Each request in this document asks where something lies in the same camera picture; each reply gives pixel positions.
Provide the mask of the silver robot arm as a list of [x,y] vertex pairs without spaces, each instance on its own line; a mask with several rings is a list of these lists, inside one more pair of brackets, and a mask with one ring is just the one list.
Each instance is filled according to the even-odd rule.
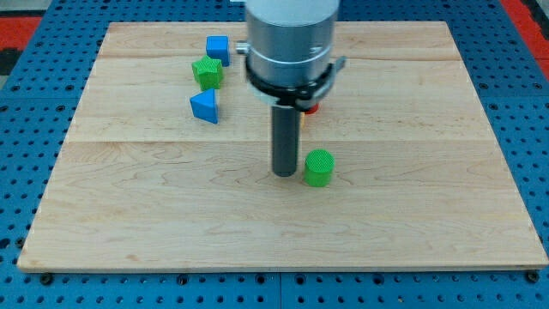
[[272,106],[306,112],[321,101],[345,66],[330,61],[339,0],[245,2],[245,68]]

